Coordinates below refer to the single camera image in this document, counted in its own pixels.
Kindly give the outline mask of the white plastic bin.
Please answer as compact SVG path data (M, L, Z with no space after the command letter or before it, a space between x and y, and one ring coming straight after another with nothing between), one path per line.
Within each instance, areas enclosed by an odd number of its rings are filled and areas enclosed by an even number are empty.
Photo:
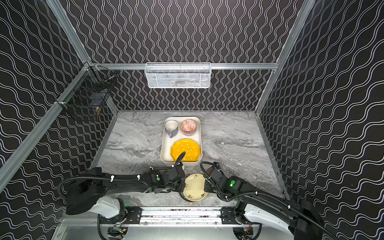
M187 119L192 119L192 120L197 122L197 130L195 131L194 134L192 134L190 136L183 134L181 132L181 130L179 129L178 134L175 137L170 138L168 136L168 134L166 133L166 129L164 129L163 140L162 140L162 149L161 149L161 160L165 163L166 166L171 166L172 163L175 162L173 160L173 158L171 157L171 147L176 141L179 141L181 139L193 140L200 147L200 153L199 153L199 156L195 162L186 162L185 159L188 158L188 154L186 154L186 156L184 157L184 159L182 161L184 166L186 166L186 167L197 166L203 158L203 148L202 148L203 146L202 146L202 137L201 137L201 121L199 118L192 117L192 116L190 116L190 117L169 117L165 120L165 123L168 121L176 121L180 127L180 124Z

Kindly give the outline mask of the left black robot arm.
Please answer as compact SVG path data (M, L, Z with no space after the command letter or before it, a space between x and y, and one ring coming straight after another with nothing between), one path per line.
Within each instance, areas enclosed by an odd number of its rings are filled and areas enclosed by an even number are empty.
M58 194L66 201L66 214L85 212L98 214L111 223L122 223L128 218L124 201L112 198L121 193L170 193L181 189L185 177L182 152L170 167L152 168L137 175L113 175L100 167L70 177L58 185Z

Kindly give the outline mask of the red patterned bowl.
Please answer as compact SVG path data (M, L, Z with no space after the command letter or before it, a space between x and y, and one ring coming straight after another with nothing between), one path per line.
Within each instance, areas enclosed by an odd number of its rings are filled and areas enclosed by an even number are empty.
M191 131L197 130L197 127L198 127L198 124L193 119L184 120L180 125L181 131L184 131L184 132L191 132Z

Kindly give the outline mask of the lavender mug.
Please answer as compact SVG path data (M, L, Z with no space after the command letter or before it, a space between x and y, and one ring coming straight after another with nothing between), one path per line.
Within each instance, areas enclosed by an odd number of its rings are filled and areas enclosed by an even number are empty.
M169 138L173 138L178 134L179 125L174 120L169 120L165 123L165 131Z

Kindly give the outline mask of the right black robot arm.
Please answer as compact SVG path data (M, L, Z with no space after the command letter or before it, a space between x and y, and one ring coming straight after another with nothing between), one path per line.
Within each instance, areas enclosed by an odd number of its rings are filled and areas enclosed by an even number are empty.
M326 229L323 218L311 202L283 199L253 186L242 178L228 178L217 162L201 162L200 168L206 179L207 192L216 194L224 202L238 201L234 210L236 222L250 223L251 211L246 207L256 207L287 224L287 231L295 240L321 240L324 236L331 240L337 239L335 234Z

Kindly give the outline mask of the yellow dotted scalloped plate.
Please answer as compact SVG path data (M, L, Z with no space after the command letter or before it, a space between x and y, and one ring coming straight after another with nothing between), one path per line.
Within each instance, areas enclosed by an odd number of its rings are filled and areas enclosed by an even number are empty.
M191 139L181 139L176 141L171 146L171 157L174 162L177 161L177 158L185 152L183 162L197 162L200 159L201 147L200 145Z

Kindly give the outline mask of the cream plate with characters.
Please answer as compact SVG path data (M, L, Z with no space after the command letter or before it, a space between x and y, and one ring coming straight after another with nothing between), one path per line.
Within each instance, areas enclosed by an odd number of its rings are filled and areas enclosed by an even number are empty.
M189 202L198 202L207 196L205 177L200 173L190 174L185 178L181 196Z

